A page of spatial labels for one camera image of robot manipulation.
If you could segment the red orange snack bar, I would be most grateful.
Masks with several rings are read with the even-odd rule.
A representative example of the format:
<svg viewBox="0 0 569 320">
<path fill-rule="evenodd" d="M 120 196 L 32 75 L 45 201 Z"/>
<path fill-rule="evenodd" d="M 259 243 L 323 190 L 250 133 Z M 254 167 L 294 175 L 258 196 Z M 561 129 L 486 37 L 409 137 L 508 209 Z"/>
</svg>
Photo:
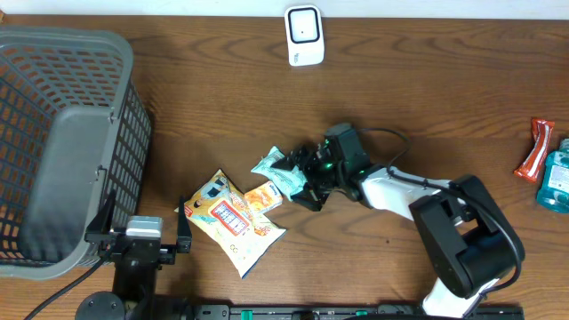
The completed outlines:
<svg viewBox="0 0 569 320">
<path fill-rule="evenodd" d="M 535 183 L 548 154 L 549 142 L 555 123 L 545 119 L 533 118 L 531 126 L 534 142 L 533 148 L 524 162 L 513 173 L 519 178 Z"/>
</svg>

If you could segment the light teal snack packet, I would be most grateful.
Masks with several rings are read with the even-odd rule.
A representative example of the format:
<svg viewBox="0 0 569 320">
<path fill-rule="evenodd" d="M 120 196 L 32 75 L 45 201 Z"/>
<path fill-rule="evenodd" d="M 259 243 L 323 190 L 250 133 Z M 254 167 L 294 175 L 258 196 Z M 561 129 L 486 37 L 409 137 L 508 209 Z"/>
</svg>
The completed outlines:
<svg viewBox="0 0 569 320">
<path fill-rule="evenodd" d="M 273 164 L 280 160 L 285 160 L 285 155 L 277 146 L 273 146 L 268 154 L 251 169 L 251 172 L 268 178 L 289 201 L 292 201 L 292 196 L 299 194 L 304 189 L 307 179 L 297 166 L 291 170 L 273 167 Z"/>
</svg>

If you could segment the large yellow snack bag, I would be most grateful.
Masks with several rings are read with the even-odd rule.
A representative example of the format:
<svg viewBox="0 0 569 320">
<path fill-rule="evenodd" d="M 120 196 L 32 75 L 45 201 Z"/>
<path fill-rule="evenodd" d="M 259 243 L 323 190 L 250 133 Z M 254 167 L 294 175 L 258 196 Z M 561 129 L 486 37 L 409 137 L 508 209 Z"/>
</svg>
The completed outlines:
<svg viewBox="0 0 569 320">
<path fill-rule="evenodd" d="M 286 233 L 264 214 L 253 212 L 223 170 L 185 201 L 180 211 L 221 247 L 242 278 Z"/>
</svg>

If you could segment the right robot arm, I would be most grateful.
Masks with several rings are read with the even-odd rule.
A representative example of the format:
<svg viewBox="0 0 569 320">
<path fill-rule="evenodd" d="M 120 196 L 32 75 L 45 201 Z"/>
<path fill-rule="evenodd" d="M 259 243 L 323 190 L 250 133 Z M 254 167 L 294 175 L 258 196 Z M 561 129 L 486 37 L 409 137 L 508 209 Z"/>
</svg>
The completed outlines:
<svg viewBox="0 0 569 320">
<path fill-rule="evenodd" d="M 316 212 L 337 191 L 411 220 L 437 274 L 421 304 L 429 316 L 467 318 L 490 293 L 516 282 L 525 248 L 478 177 L 432 180 L 392 163 L 375 164 L 360 134 L 351 124 L 337 124 L 323 143 L 300 146 L 277 160 L 273 168 L 302 180 L 291 199 Z"/>
</svg>

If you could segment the blue mouthwash bottle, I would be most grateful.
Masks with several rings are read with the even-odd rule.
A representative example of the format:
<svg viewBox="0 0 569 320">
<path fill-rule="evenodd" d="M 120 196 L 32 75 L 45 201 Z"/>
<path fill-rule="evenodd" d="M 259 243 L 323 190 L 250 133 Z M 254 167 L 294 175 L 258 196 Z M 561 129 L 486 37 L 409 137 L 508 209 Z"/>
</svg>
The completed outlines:
<svg viewBox="0 0 569 320">
<path fill-rule="evenodd" d="M 559 213 L 568 213 L 568 139 L 551 152 L 545 162 L 545 173 L 536 200 L 541 206 Z"/>
</svg>

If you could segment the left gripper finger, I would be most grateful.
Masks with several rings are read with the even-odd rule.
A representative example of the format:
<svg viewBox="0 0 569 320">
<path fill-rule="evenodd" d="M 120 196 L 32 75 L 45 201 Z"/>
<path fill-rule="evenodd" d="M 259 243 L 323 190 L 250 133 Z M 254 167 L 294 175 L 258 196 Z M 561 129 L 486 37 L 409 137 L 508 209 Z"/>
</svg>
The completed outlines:
<svg viewBox="0 0 569 320">
<path fill-rule="evenodd" d="M 116 191 L 111 190 L 105 204 L 99 209 L 96 216 L 85 230 L 86 238 L 110 238 L 111 225 L 116 206 Z"/>
<path fill-rule="evenodd" d="M 190 252 L 192 232 L 185 213 L 184 197 L 179 199 L 176 249 L 177 252 Z"/>
</svg>

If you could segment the small orange snack packet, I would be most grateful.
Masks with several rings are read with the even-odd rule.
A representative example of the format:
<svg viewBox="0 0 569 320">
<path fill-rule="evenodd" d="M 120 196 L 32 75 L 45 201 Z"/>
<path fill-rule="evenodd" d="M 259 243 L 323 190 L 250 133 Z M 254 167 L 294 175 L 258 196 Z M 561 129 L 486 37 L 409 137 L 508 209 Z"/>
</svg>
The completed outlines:
<svg viewBox="0 0 569 320">
<path fill-rule="evenodd" d="M 244 194 L 244 199 L 254 214 L 265 214 L 283 202 L 281 192 L 272 181 L 254 188 Z"/>
</svg>

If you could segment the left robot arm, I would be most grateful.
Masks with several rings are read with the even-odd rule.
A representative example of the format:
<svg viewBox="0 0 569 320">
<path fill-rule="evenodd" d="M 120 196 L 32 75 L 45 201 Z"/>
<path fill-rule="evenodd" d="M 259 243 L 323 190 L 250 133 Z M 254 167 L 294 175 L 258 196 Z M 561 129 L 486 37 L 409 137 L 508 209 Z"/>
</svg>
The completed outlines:
<svg viewBox="0 0 569 320">
<path fill-rule="evenodd" d="M 164 265 L 174 264 L 177 255 L 190 252 L 192 232 L 184 213 L 184 200 L 179 201 L 175 244 L 162 243 L 163 220 L 159 217 L 132 216 L 124 227 L 112 228 L 115 209 L 116 191 L 111 190 L 84 233 L 85 242 L 97 246 L 100 255 L 97 264 L 114 264 L 112 290 L 85 298 L 75 318 L 194 318 L 188 300 L 156 294 L 157 272 Z"/>
</svg>

